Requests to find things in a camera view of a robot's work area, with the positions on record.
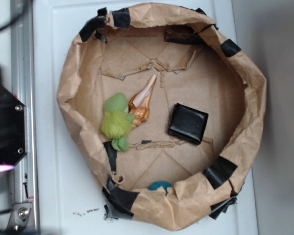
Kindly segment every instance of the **spiral shell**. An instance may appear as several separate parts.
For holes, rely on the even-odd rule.
[[[150,99],[153,88],[156,84],[156,75],[153,75],[148,84],[140,92],[135,94],[129,101],[128,106],[130,114],[135,115],[133,128],[139,126],[142,122],[147,121],[150,114]]]

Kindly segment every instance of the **aluminum frame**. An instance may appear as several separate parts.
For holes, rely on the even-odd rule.
[[[11,0],[11,16],[28,8],[11,27],[12,93],[26,105],[25,136],[27,155],[14,170],[14,203],[31,203],[25,231],[40,230],[37,156],[35,146],[34,47],[32,0]]]

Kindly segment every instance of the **blue object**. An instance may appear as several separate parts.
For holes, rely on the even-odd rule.
[[[157,181],[157,182],[153,183],[152,185],[150,185],[148,189],[151,191],[155,191],[160,187],[163,187],[165,189],[165,191],[168,193],[167,188],[173,187],[173,185],[167,181]]]

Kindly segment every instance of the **green plush toy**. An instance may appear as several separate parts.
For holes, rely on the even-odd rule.
[[[117,151],[129,150],[126,136],[130,133],[135,119],[128,112],[128,100],[123,93],[116,93],[104,103],[104,117],[101,131],[112,139],[112,147]]]

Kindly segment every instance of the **black leather wallet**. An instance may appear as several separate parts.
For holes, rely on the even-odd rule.
[[[207,113],[177,103],[174,106],[168,134],[199,145],[207,120]]]

